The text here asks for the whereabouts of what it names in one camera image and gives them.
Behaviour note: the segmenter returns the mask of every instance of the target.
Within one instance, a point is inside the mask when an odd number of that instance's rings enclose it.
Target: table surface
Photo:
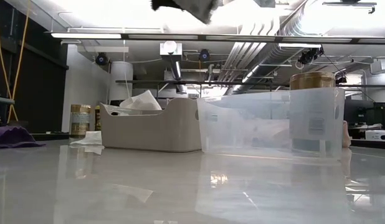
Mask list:
[[[385,223],[385,150],[319,163],[67,143],[0,150],[0,224]]]

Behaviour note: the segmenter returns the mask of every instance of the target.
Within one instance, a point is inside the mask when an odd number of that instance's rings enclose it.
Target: dark fabric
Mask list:
[[[0,149],[12,147],[39,147],[35,139],[22,127],[0,127]]]

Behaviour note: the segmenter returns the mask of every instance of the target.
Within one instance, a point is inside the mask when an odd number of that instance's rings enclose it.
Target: transparent storage container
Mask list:
[[[197,103],[204,152],[340,158],[342,88],[201,98]]]

